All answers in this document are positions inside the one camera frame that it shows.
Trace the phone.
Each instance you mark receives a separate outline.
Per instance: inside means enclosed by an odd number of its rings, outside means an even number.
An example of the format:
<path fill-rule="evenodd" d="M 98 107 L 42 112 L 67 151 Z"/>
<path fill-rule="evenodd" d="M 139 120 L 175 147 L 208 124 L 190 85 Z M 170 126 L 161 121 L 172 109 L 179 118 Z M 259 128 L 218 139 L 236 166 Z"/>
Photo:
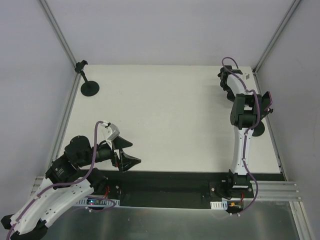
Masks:
<path fill-rule="evenodd" d="M 262 97 L 261 97 L 261 103 L 260 103 L 260 109 L 264 112 L 272 105 L 272 97 L 270 91 L 267 91 Z"/>

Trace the black phone stand round base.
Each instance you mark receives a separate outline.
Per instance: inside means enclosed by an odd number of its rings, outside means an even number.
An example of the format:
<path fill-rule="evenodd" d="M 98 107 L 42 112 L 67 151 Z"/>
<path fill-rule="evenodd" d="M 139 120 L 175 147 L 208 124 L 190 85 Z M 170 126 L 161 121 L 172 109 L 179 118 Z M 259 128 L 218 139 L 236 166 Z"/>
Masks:
<path fill-rule="evenodd" d="M 260 120 L 259 120 L 259 124 L 253 129 L 253 137 L 260 137 L 261 135 L 263 135 L 263 133 L 265 132 L 265 125 L 262 122 L 262 120 L 269 114 L 272 114 L 274 111 L 273 108 L 267 108 L 262 115 L 260 116 Z"/>

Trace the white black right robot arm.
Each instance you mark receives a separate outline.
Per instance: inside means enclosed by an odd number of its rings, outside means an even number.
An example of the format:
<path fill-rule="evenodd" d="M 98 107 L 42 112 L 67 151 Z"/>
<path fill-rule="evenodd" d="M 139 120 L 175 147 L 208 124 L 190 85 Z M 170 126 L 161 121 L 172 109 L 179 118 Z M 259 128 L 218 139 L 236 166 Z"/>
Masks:
<path fill-rule="evenodd" d="M 230 200 L 245 189 L 251 188 L 249 171 L 250 143 L 254 128 L 261 120 L 259 97 L 255 90 L 248 89 L 241 79 L 240 69 L 226 65 L 220 69 L 220 86 L 228 97 L 234 97 L 230 123 L 234 129 L 234 151 L 227 178 L 215 190 L 217 195 Z"/>

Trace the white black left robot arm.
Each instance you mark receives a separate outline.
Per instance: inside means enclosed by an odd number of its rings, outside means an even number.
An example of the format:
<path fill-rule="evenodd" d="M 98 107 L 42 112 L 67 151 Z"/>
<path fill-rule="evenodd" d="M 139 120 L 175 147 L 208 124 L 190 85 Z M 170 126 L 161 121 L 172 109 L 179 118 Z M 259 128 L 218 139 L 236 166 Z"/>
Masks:
<path fill-rule="evenodd" d="M 91 146 L 86 136 L 78 135 L 65 147 L 63 155 L 52 162 L 40 186 L 28 202 L 15 214 L 1 219 L 8 240 L 40 240 L 48 228 L 79 200 L 102 194 L 108 180 L 96 167 L 87 173 L 81 168 L 92 163 L 111 161 L 120 172 L 141 163 L 124 152 L 133 144 L 118 136 L 109 146 L 104 140 Z"/>

